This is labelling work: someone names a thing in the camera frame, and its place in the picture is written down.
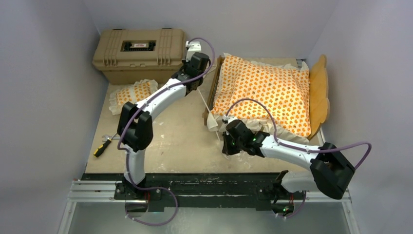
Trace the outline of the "orange patterned white blanket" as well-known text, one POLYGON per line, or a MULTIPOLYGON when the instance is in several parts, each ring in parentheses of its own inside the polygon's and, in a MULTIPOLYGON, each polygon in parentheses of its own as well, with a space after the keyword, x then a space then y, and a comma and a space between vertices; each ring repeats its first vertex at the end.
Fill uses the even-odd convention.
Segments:
POLYGON ((212 103, 206 103, 204 125, 223 132, 226 113, 252 131, 276 133, 280 139, 308 144, 310 74, 300 65, 273 65, 224 54, 212 103))

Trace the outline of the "wooden pet bed frame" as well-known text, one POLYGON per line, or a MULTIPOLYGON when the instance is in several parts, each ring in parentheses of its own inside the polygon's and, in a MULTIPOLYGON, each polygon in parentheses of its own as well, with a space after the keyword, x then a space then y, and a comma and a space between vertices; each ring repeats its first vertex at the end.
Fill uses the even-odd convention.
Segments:
MULTIPOLYGON (((215 62, 214 75, 212 79, 211 88, 207 100, 204 104, 206 105, 205 111, 203 113, 204 125, 209 126, 209 122, 212 118, 209 117, 209 111, 214 107, 214 99, 217 96, 217 89, 219 83, 219 76, 221 73, 221 67, 224 62, 224 56, 219 56, 215 62)), ((309 73, 310 78, 310 124, 311 124, 311 134, 304 139, 301 136, 293 136, 286 130, 278 129, 277 133, 282 137, 282 139, 289 139, 296 143, 308 143, 314 137, 318 137, 318 133, 321 129, 321 125, 328 119, 330 114, 330 101, 328 99, 328 74, 326 70, 327 66, 327 56, 325 54, 320 55, 318 61, 312 66, 309 73)))

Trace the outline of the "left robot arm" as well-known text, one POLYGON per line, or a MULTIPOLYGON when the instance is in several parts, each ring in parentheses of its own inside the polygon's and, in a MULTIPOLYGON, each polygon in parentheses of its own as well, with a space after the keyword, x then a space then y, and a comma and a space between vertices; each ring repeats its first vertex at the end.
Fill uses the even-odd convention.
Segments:
POLYGON ((170 105, 197 90, 204 75, 212 68, 208 55, 196 52, 167 83, 149 97, 137 103, 126 102, 117 127, 120 135, 118 149, 126 152, 124 179, 126 193, 132 199, 145 194, 145 150, 153 140, 153 121, 170 105))

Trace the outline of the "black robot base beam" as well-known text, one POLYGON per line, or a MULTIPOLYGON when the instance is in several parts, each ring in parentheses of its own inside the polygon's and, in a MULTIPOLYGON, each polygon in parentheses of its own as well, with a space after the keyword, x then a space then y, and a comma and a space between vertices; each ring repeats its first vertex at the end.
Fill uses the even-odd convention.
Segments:
POLYGON ((150 212, 165 208, 254 208, 293 211, 304 192, 281 186, 280 173, 147 173, 135 188, 122 174, 84 173, 83 181, 113 181, 114 200, 143 201, 150 212))

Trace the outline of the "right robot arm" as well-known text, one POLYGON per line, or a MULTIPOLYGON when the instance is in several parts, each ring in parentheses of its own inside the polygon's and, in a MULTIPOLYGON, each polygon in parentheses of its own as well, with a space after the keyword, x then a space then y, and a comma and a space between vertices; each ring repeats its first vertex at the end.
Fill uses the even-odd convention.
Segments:
POLYGON ((241 120, 226 120, 224 123, 223 154, 234 155, 244 151, 251 156, 275 158, 298 165, 310 171, 317 189, 332 199, 342 199, 356 171, 331 143, 312 146, 275 140, 269 133, 252 132, 241 120))

